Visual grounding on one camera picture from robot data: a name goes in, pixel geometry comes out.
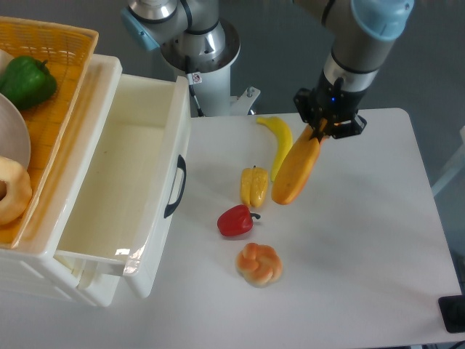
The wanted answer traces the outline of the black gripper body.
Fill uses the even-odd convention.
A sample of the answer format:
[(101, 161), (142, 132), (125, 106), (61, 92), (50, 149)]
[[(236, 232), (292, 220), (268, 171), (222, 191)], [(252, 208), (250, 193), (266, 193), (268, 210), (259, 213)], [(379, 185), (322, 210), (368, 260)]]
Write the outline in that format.
[(313, 89), (301, 88), (294, 95), (294, 104), (302, 121), (310, 127), (323, 119), (331, 124), (329, 135), (334, 139), (360, 135), (367, 121), (358, 115), (358, 105), (366, 91), (344, 90), (346, 78), (338, 77), (330, 82), (320, 75)]

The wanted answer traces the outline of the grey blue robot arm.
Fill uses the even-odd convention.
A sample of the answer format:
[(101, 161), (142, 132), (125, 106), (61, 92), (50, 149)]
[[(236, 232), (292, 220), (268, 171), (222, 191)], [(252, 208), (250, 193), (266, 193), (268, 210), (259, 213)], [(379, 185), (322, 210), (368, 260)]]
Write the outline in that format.
[[(358, 106), (413, 10), (412, 1), (300, 1), (334, 42), (313, 89), (294, 104), (313, 137), (359, 135)], [(219, 16), (217, 1), (129, 1), (121, 20), (144, 49), (159, 49), (176, 73), (217, 73), (240, 52), (236, 29)]]

